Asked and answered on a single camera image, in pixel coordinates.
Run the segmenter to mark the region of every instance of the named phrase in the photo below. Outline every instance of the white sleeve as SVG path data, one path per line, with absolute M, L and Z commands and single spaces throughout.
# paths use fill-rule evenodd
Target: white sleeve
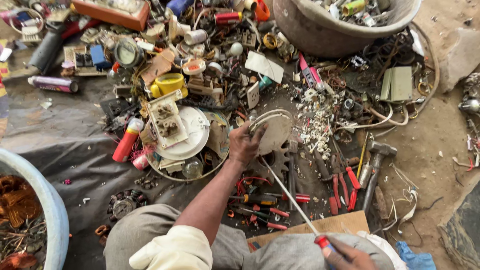
M 129 260 L 134 269 L 211 270 L 213 257 L 203 231 L 191 226 L 173 226 L 166 235 L 157 236 Z

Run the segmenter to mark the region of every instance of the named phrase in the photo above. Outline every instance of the hand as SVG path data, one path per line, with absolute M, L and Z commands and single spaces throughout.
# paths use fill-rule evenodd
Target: hand
M 230 132 L 230 159 L 240 161 L 247 166 L 258 152 L 260 140 L 265 134 L 268 124 L 256 130 L 255 135 L 250 139 L 250 121 L 246 121 L 241 127 Z
M 330 243 L 334 246 L 338 253 L 333 252 L 332 249 L 325 247 L 322 252 L 325 259 L 338 270 L 377 270 L 378 267 L 375 262 L 370 259 L 370 256 L 353 248 L 345 243 L 342 243 L 331 236 L 327 236 Z

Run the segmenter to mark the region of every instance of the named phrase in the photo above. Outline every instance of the sprocket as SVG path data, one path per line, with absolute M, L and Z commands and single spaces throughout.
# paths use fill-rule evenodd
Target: sprocket
M 270 168 L 277 175 L 277 177 L 283 181 L 283 173 L 288 172 L 288 167 L 285 165 L 290 159 L 285 156 L 288 152 L 286 148 L 280 148 L 278 150 L 273 150 L 270 154 L 264 156 Z M 270 183 L 275 182 L 275 178 L 270 173 L 268 168 L 259 160 L 259 157 L 256 157 L 248 163 L 247 169 L 245 170 L 249 176 L 260 177 L 267 179 Z

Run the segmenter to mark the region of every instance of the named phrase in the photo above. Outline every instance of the screwdriver shaft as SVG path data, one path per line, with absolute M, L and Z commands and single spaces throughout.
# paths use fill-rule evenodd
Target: screwdriver shaft
M 300 208 L 300 206 L 298 205 L 298 203 L 296 202 L 296 200 L 292 197 L 292 195 L 290 194 L 290 192 L 288 192 L 287 188 L 283 185 L 282 181 L 280 181 L 280 179 L 278 178 L 278 176 L 273 172 L 272 168 L 270 168 L 270 166 L 268 165 L 268 163 L 265 161 L 265 159 L 261 156 L 262 158 L 262 161 L 263 163 L 265 164 L 265 166 L 268 168 L 268 170 L 273 174 L 273 177 L 275 177 L 275 180 L 276 182 L 280 185 L 280 187 L 282 187 L 283 189 L 283 192 L 285 192 L 285 194 L 287 194 L 288 198 L 290 199 L 290 201 L 292 202 L 292 204 L 297 208 L 298 212 L 300 213 L 300 215 L 303 217 L 303 219 L 305 220 L 305 222 L 308 224 L 308 226 L 310 227 L 310 229 L 313 231 L 313 233 L 315 234 L 315 236 L 319 236 L 320 233 L 318 232 L 318 230 L 313 226 L 312 222 L 310 222 L 310 219 L 307 218 L 307 215 L 305 215 L 305 213 L 302 211 L 302 209 Z

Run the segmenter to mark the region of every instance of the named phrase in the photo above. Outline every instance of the blue plastic bag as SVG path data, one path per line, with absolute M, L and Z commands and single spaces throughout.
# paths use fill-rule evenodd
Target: blue plastic bag
M 430 253 L 415 254 L 408 247 L 407 243 L 398 241 L 395 244 L 398 254 L 402 261 L 407 263 L 409 269 L 422 269 L 422 270 L 436 270 L 435 263 L 433 262 Z

